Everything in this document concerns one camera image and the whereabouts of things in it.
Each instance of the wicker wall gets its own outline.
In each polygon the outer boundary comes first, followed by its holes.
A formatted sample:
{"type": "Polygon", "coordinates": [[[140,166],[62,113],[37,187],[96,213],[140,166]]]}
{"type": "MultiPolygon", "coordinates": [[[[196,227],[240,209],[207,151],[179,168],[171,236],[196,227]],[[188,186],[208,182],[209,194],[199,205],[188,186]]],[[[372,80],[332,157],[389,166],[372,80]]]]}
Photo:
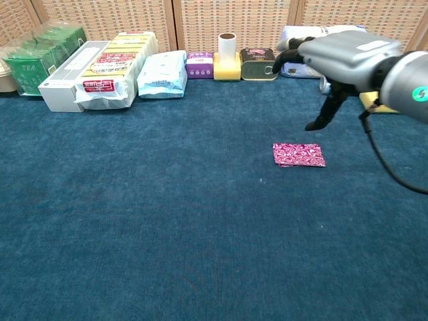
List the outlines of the wicker wall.
{"type": "Polygon", "coordinates": [[[39,23],[29,0],[0,1],[0,45],[20,37],[39,23]]]}
{"type": "Polygon", "coordinates": [[[153,31],[169,51],[167,7],[157,0],[39,0],[50,19],[77,21],[89,40],[110,40],[121,31],[153,31]]]}
{"type": "Polygon", "coordinates": [[[302,25],[363,25],[404,49],[427,8],[428,0],[306,0],[302,25]]]}
{"type": "Polygon", "coordinates": [[[223,32],[237,35],[238,49],[274,47],[290,8],[290,0],[178,0],[174,4],[176,23],[182,26],[182,32],[177,32],[179,45],[188,51],[217,50],[217,36],[223,32]]]}

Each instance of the robotic arm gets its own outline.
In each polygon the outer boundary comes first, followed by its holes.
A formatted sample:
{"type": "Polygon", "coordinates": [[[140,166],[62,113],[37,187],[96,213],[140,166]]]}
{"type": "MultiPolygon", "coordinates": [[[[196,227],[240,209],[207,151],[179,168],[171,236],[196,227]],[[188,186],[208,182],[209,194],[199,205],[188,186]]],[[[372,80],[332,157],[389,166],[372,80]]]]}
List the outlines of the robotic arm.
{"type": "Polygon", "coordinates": [[[427,52],[402,54],[399,41],[361,31],[291,39],[288,47],[276,58],[273,73],[286,62],[305,63],[332,84],[320,114],[305,130],[326,127],[348,96],[372,91],[379,92],[375,105],[428,124],[427,52]]]}

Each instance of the blue carpet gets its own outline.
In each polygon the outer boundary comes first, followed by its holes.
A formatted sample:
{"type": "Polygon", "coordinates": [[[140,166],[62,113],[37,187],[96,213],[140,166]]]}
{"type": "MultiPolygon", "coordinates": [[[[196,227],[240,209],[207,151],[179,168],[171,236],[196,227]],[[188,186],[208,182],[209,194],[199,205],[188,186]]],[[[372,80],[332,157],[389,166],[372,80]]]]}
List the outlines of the blue carpet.
{"type": "MultiPolygon", "coordinates": [[[[0,320],[426,320],[428,197],[316,80],[190,80],[180,100],[51,113],[0,97],[0,320]],[[273,142],[326,168],[280,168],[273,142]]],[[[428,126],[371,117],[428,187],[428,126]]]]}

